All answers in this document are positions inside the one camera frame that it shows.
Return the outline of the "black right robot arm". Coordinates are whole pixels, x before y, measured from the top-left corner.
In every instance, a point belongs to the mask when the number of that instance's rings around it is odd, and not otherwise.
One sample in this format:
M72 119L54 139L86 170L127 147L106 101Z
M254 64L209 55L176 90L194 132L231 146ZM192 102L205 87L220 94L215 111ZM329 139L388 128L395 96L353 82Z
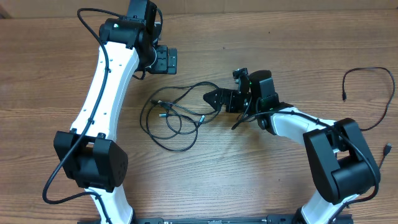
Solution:
M379 190L379 167L357 122L351 118L320 119L281 102L272 73L246 68L233 72L235 90L217 88L203 99L216 111L242 113L238 121L256 119L269 133L289 138L306 148L316 191L294 215L276 217L279 223L352 223L341 212L354 203L371 200Z

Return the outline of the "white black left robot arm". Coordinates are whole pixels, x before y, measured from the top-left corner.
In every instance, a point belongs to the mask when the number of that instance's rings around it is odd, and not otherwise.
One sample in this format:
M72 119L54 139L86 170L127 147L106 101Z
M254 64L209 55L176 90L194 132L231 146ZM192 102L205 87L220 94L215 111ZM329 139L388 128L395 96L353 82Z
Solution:
M116 144L124 97L132 78L177 72L177 50L159 44L162 13L149 0L131 1L126 15L109 13L94 38L98 63L89 92L67 132L56 133L53 146L63 170L90 196L100 223L134 223L123 181L128 156Z

